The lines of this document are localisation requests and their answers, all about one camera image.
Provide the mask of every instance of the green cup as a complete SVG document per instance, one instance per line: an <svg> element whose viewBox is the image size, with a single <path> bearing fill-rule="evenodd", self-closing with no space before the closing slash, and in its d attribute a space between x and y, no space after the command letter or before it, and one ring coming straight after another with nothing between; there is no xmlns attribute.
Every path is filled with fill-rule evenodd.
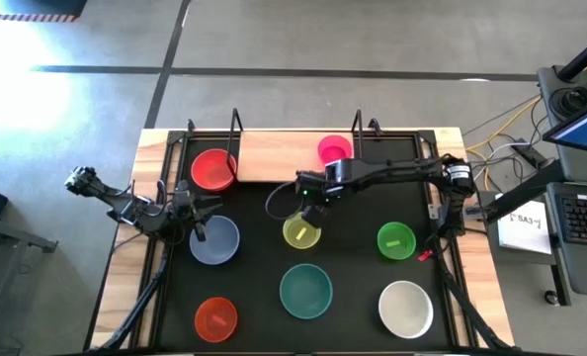
<svg viewBox="0 0 587 356"><path fill-rule="evenodd" d="M404 260L414 253L416 237L405 223L389 222L377 233L377 247L389 259Z"/></svg>

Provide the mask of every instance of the floor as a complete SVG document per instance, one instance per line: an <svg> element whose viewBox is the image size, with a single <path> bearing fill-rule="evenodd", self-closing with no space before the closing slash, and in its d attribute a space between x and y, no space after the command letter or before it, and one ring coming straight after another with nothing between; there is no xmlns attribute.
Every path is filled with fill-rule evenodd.
<svg viewBox="0 0 587 356"><path fill-rule="evenodd" d="M536 95L537 68L586 45L587 0L89 0L73 24L0 22L4 220L59 240L54 254L28 254L5 297L0 354L81 350L116 225L62 184L92 165L124 186L142 128L222 127L234 107L247 127L344 127L361 108L387 127L466 132ZM339 71L288 76L302 69ZM481 77L494 80L458 80ZM525 116L506 133L532 131ZM510 164L491 171L503 190L517 184ZM496 265L519 346L587 355L587 297L550 307L547 267Z"/></svg>

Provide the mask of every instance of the wooden board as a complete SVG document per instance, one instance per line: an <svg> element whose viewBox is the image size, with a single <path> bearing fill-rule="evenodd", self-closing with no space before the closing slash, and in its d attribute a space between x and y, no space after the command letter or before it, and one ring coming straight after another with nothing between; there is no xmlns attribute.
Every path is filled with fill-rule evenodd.
<svg viewBox="0 0 587 356"><path fill-rule="evenodd" d="M292 182L297 170L323 172L317 145L330 134L342 136L353 146L351 133L242 132L238 153L239 182Z"/></svg>
<svg viewBox="0 0 587 356"><path fill-rule="evenodd" d="M320 133L321 135L327 134L327 129L279 129L281 132L289 132L290 134L298 134L298 132L314 130L322 131L322 133ZM332 132L350 135L349 129L347 128L330 130ZM417 130L433 130L435 132L439 155L449 153L456 157L466 159L461 131L458 128L384 128L385 132ZM246 130L244 134L256 132L257 131ZM279 134L275 133L275 130L259 130L259 132L261 132L260 135L264 135L264 132L269 132L269 135ZM167 134L167 130L142 131L132 174L133 178L136 179L135 192L137 194L148 197L155 196L155 183L160 175ZM260 149L256 149L254 152L259 155L262 153ZM179 154L175 154L171 164L171 179L175 176L174 172L177 169L178 157ZM259 161L260 157L249 158L250 161L252 161L252 159ZM436 189L433 189L432 193L435 202L438 201L438 193ZM483 229L482 225L478 222L469 222L467 226ZM117 243L132 236L133 233L135 233L135 231L132 230L132 227L121 225L118 231ZM460 237L458 242L461 253L462 269L471 302L476 306L478 312L480 312L487 324L493 328L496 334L502 340L512 345L513 336L486 236L480 233L469 232L465 236ZM105 282L105 289L101 296L100 309L94 326L94 333L91 342L93 346L98 346L105 342L125 319L128 311L133 306L137 296L145 253L146 239L145 237L142 237L121 247L121 249L119 249L112 257L107 280ZM150 327L150 306L145 314L142 328L143 332L141 333L142 337L140 337L140 346L146 346L148 344L145 336L148 335L147 331ZM461 344L467 345L463 315L456 302L453 302L453 313Z"/></svg>

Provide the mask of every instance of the yellow bowl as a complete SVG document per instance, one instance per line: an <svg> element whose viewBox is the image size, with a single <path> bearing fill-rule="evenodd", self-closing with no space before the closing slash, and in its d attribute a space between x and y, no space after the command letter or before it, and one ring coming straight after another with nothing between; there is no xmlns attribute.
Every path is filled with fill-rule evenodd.
<svg viewBox="0 0 587 356"><path fill-rule="evenodd" d="M305 249L313 246L320 239L321 228L315 228L302 219L302 213L285 220L283 236L285 241L294 248Z"/></svg>

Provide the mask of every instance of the red bowl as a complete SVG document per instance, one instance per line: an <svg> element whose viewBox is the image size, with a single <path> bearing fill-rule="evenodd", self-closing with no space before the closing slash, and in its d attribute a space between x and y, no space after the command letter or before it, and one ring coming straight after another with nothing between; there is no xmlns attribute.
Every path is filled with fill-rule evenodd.
<svg viewBox="0 0 587 356"><path fill-rule="evenodd" d="M238 315L234 304L223 297L203 302L195 313L195 330L207 342L221 342L236 328Z"/></svg>
<svg viewBox="0 0 587 356"><path fill-rule="evenodd" d="M220 191L229 187L234 175L225 163L227 151L213 148L202 152L195 158L191 166L193 181L200 187L210 191ZM236 159L230 155L230 165L236 170Z"/></svg>
<svg viewBox="0 0 587 356"><path fill-rule="evenodd" d="M351 143L337 134L331 134L323 138L317 146L317 154L322 163L327 164L338 159L351 158L353 147Z"/></svg>

